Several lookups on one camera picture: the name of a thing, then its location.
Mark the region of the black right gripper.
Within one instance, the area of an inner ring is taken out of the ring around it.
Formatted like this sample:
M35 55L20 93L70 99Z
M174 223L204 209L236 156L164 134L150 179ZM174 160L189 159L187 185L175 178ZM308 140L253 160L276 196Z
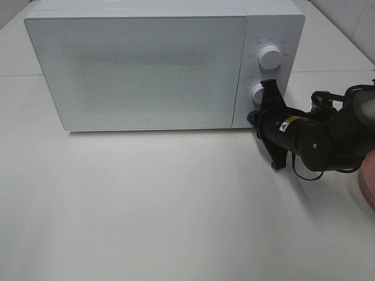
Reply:
M285 107L275 79L262 80L263 87L260 110L248 114L248 122L256 130L271 157L271 167L280 170L286 167L287 151L298 151L300 132L292 128L292 123L306 118L298 109Z

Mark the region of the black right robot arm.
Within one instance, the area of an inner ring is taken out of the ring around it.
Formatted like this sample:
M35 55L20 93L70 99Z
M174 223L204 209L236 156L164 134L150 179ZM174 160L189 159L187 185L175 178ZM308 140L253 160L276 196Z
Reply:
M351 173L374 150L374 86L349 87L344 95L315 91L312 109L286 105L275 79L261 82L260 109L247 120L269 153L275 170L287 154L298 155L313 172Z

